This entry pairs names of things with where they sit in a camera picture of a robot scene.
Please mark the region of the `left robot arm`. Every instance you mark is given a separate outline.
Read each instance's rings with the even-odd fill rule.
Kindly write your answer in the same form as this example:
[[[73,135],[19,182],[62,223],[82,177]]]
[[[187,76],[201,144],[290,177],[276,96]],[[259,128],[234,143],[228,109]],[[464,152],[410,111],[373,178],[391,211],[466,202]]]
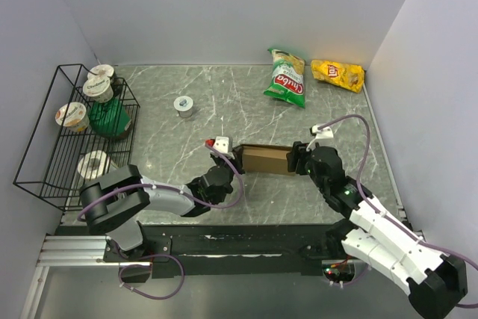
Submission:
[[[231,208],[245,194],[243,147],[208,149],[214,166],[185,185],[153,181],[132,164],[84,184],[77,220],[91,235],[107,235],[130,260],[141,260],[148,242],[135,216],[142,210],[198,217],[212,208]]]

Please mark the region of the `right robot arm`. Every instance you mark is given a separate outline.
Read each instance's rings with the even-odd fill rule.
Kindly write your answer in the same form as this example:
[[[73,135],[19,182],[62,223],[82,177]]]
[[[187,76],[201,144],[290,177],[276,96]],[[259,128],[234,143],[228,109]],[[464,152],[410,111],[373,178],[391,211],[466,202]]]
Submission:
[[[367,189],[346,175],[336,149],[294,142],[288,171],[307,175],[343,215],[326,240],[335,258],[362,260],[399,287],[422,318],[445,318],[468,293],[465,261],[427,247]]]

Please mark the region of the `brown cardboard box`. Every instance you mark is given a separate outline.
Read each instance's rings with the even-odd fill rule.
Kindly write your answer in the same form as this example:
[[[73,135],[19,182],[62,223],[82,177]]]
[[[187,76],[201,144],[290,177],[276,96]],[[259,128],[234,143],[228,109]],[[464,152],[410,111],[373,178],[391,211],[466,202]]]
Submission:
[[[288,171],[287,154],[290,146],[263,144],[242,144],[234,151],[240,155],[242,168],[246,173],[268,173],[274,175],[293,176]]]

